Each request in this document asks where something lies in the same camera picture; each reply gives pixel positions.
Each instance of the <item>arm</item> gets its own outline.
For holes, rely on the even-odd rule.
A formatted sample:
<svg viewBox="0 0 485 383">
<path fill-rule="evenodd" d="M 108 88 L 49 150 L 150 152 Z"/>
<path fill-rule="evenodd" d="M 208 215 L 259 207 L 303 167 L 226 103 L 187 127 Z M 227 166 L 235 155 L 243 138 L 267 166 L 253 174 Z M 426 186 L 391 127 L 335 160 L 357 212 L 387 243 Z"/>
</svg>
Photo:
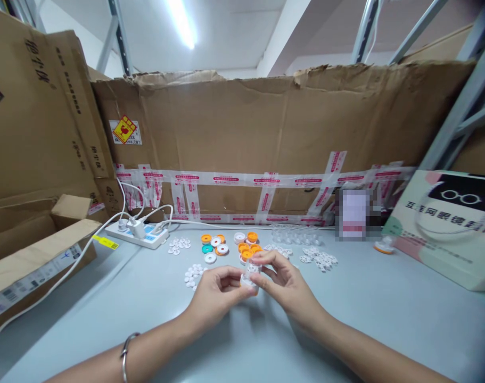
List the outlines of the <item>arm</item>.
<svg viewBox="0 0 485 383">
<path fill-rule="evenodd" d="M 127 381 L 145 382 L 170 358 L 215 326 L 253 289 L 239 287 L 242 270 L 224 266 L 206 271 L 188 308 L 178 317 L 132 339 L 128 346 Z M 61 372 L 47 382 L 123 382 L 120 344 Z"/>
<path fill-rule="evenodd" d="M 257 253 L 253 262 L 270 264 L 276 272 L 263 267 L 262 271 L 271 280 L 259 274 L 252 275 L 251 280 L 276 299 L 312 338 L 340 358 L 365 382 L 452 382 L 329 315 L 299 270 L 280 253 Z"/>
</svg>

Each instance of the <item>fluorescent light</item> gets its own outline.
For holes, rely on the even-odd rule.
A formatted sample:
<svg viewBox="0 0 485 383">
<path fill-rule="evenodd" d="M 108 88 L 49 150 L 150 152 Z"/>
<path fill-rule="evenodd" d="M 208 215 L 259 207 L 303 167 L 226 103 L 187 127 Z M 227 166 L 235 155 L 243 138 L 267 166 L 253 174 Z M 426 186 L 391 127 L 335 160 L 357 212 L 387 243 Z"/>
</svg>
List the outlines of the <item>fluorescent light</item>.
<svg viewBox="0 0 485 383">
<path fill-rule="evenodd" d="M 189 18 L 185 12 L 184 2 L 182 0 L 167 0 L 169 12 L 173 17 L 173 22 L 177 28 L 180 38 L 189 49 L 194 49 L 194 36 L 189 24 Z"/>
</svg>

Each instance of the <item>yellow label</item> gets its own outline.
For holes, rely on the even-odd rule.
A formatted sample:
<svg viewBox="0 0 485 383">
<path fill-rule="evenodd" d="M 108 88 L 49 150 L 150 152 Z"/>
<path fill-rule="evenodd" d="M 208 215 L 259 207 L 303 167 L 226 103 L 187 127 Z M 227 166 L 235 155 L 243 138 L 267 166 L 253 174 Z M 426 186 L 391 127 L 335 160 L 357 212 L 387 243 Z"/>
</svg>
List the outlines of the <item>yellow label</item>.
<svg viewBox="0 0 485 383">
<path fill-rule="evenodd" d="M 109 247 L 113 250 L 116 250 L 119 246 L 117 243 L 114 243 L 113 241 L 108 240 L 107 238 L 102 238 L 102 237 L 99 237 L 99 236 L 93 236 L 93 239 L 96 239 L 98 241 L 98 243 L 100 243 L 101 245 Z"/>
<path fill-rule="evenodd" d="M 126 115 L 124 115 L 120 122 L 118 122 L 118 125 L 116 125 L 116 128 L 113 130 L 113 134 L 121 142 L 126 143 L 136 128 L 136 125 L 134 125 L 134 123 L 130 121 Z"/>
</svg>

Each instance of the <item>silver bangle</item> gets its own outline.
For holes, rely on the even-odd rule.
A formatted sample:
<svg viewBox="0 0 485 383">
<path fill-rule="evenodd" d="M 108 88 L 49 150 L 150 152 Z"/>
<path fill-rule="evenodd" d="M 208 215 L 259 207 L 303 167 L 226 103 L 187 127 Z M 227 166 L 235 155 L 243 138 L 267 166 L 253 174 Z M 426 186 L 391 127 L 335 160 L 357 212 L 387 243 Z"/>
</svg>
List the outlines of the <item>silver bangle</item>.
<svg viewBox="0 0 485 383">
<path fill-rule="evenodd" d="M 127 372 L 125 371 L 125 361 L 127 359 L 127 353 L 129 352 L 129 342 L 134 339 L 135 337 L 137 337 L 138 335 L 141 335 L 139 332 L 135 332 L 133 334 L 130 334 L 129 337 L 127 338 L 127 340 L 125 341 L 124 343 L 124 348 L 123 350 L 121 351 L 121 354 L 120 354 L 120 358 L 122 358 L 122 361 L 121 361 L 121 369 L 124 373 L 124 383 L 127 383 Z"/>
</svg>

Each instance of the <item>hand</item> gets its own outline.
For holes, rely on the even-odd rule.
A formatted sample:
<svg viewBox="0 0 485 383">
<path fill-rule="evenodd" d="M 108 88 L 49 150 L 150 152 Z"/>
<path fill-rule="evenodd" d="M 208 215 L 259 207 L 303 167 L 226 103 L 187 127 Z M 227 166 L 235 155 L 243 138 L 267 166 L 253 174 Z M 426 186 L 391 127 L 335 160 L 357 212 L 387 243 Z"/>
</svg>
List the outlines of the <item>hand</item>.
<svg viewBox="0 0 485 383">
<path fill-rule="evenodd" d="M 199 324 L 201 331 L 215 326 L 233 306 L 254 295 L 250 286 L 240 286 L 243 272 L 232 266 L 207 270 L 184 314 Z"/>
<path fill-rule="evenodd" d="M 313 327 L 327 313 L 311 292 L 299 269 L 275 250 L 255 254 L 252 262 L 258 265 L 270 264 L 276 270 L 274 272 L 263 266 L 262 272 L 271 280 L 261 274 L 253 274 L 251 280 L 276 299 L 287 315 L 312 333 Z"/>
</svg>

